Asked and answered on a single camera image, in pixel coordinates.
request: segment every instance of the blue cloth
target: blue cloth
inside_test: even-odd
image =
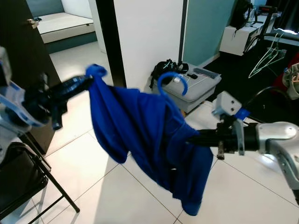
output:
[[[94,78],[89,94],[98,142],[118,163],[131,151],[151,179],[181,200],[186,213],[197,215],[213,160],[210,148],[186,142],[199,133],[169,97],[108,86],[101,78],[106,73],[95,64],[86,70]]]

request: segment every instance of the doorframe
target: doorframe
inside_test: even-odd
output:
[[[181,22],[181,36],[179,40],[179,50],[178,50],[178,62],[183,60],[184,43],[185,43],[185,26],[187,22],[187,9],[188,0],[183,0],[183,12],[182,12],[182,22]]]
[[[96,0],[114,86],[127,87],[113,0]]]

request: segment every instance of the clothes hanger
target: clothes hanger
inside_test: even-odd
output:
[[[164,73],[163,75],[161,75],[159,77],[158,83],[157,83],[158,90],[159,90],[159,92],[162,96],[167,96],[166,92],[164,92],[164,90],[162,89],[162,81],[163,81],[164,78],[167,78],[167,77],[177,77],[177,78],[179,78],[182,81],[183,85],[184,85],[184,90],[183,90],[182,96],[184,96],[187,93],[188,84],[187,84],[186,80],[182,76],[180,76],[178,73],[176,73],[174,71],[168,71],[168,72]]]
[[[272,48],[273,47],[273,44],[276,40],[276,37],[277,37],[278,33],[276,33],[273,41],[272,41],[272,44],[270,46],[270,48],[268,49],[268,51],[264,54],[264,56],[261,58],[261,60],[255,65],[255,67],[253,68],[253,70],[251,71],[251,73],[249,74],[248,78],[251,78],[253,77],[254,75],[256,75],[258,72],[260,72],[262,69],[266,68],[267,66],[283,59],[285,57],[285,51],[283,50],[279,50],[278,48],[278,43],[279,43],[279,40],[281,39],[281,37],[284,35],[284,33],[278,38],[277,42],[276,42],[276,47],[275,48]],[[277,60],[274,61],[274,59],[279,55],[279,53],[282,53],[281,57],[278,58]]]

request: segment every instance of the black carpet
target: black carpet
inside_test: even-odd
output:
[[[279,48],[287,50],[285,58],[248,79],[248,75],[270,45],[270,41],[260,41],[243,56],[221,53],[218,59],[207,65],[205,69],[220,73],[222,77],[215,93],[207,100],[213,101],[220,92],[227,91],[241,103],[245,103],[261,89],[272,86],[275,78],[284,71],[299,51],[299,47],[280,43]],[[291,103],[292,108],[283,96],[265,92],[250,105],[249,117],[266,123],[288,121],[299,125],[299,119],[296,118],[296,113],[299,112],[299,100],[293,100]]]

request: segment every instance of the white mattress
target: white mattress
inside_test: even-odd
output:
[[[93,20],[68,13],[39,16],[38,31],[44,43],[94,32]]]

